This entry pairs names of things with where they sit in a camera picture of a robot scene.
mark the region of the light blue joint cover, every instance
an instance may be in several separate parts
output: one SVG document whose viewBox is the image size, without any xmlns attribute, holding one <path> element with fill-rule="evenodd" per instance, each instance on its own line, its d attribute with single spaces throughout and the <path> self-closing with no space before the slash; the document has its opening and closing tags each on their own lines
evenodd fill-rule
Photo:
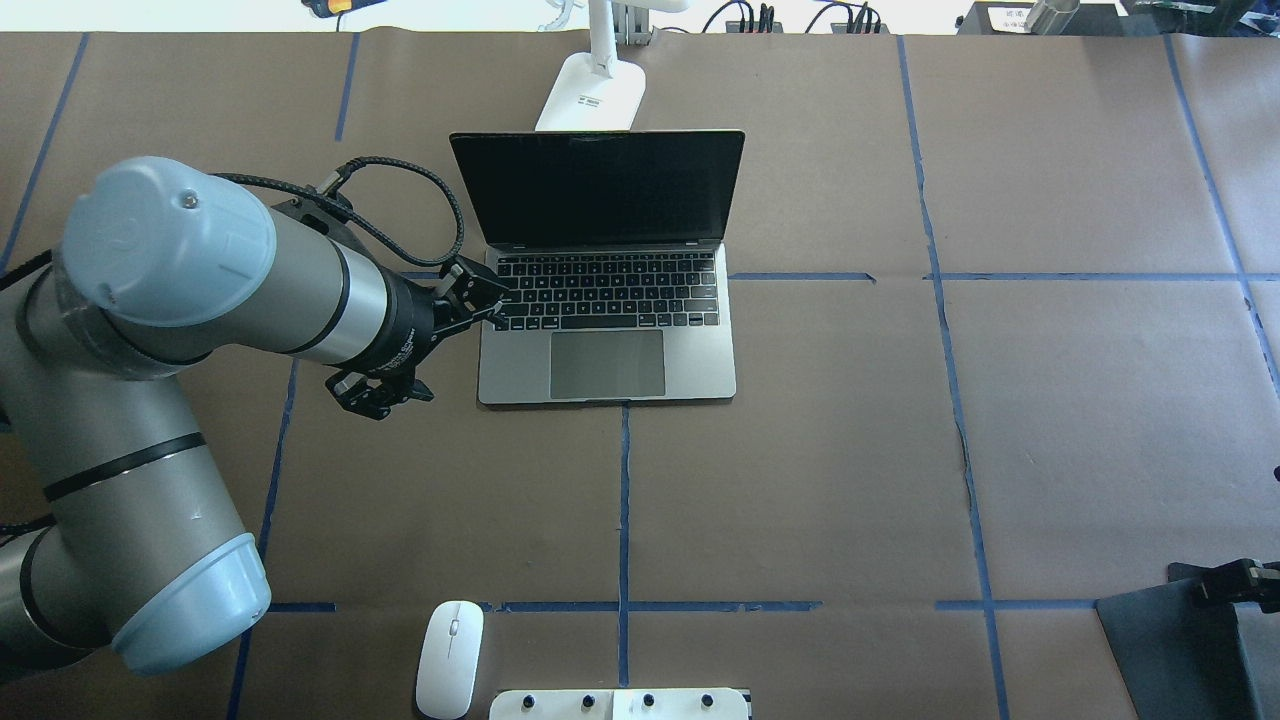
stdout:
<svg viewBox="0 0 1280 720">
<path fill-rule="evenodd" d="M 271 588 L 253 536 L 223 543 L 147 601 L 111 639 L 138 675 L 182 667 L 234 639 L 266 614 Z"/>
<path fill-rule="evenodd" d="M 234 310 L 275 260 L 253 193 L 168 158 L 133 158 L 76 201 L 59 250 L 76 290 L 142 325 L 179 328 Z"/>
</svg>

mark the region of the laptop screen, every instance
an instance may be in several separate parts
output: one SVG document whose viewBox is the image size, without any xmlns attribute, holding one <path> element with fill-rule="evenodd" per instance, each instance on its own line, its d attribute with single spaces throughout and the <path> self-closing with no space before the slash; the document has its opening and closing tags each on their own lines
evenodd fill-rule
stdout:
<svg viewBox="0 0 1280 720">
<path fill-rule="evenodd" d="M 485 241 L 723 240 L 741 131 L 453 133 Z"/>
</svg>

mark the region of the power strip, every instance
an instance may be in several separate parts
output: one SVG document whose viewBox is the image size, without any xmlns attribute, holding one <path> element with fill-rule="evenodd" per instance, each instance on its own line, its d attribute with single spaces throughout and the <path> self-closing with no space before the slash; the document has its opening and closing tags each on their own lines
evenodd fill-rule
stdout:
<svg viewBox="0 0 1280 720">
<path fill-rule="evenodd" d="M 750 697 L 733 688 L 506 691 L 489 720 L 751 720 Z"/>
</svg>

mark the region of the white desk lamp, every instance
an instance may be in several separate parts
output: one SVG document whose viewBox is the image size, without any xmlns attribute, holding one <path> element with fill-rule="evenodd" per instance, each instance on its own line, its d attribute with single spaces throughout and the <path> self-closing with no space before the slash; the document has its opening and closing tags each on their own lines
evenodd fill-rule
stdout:
<svg viewBox="0 0 1280 720">
<path fill-rule="evenodd" d="M 692 0 L 639 0 L 637 8 L 678 13 Z M 631 129 L 631 120 L 644 97 L 644 70 L 618 60 L 613 36 L 613 4 L 589 0 L 591 51 L 564 59 L 543 114 L 539 131 Z"/>
</svg>

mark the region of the lamp base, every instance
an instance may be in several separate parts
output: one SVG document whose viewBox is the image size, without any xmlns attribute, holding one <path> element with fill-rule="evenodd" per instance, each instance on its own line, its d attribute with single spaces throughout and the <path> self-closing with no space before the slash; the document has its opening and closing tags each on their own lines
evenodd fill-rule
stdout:
<svg viewBox="0 0 1280 720">
<path fill-rule="evenodd" d="M 575 53 L 564 59 L 534 129 L 631 129 L 644 99 L 644 69 L 618 60 L 612 78 L 591 70 L 590 53 Z"/>
</svg>

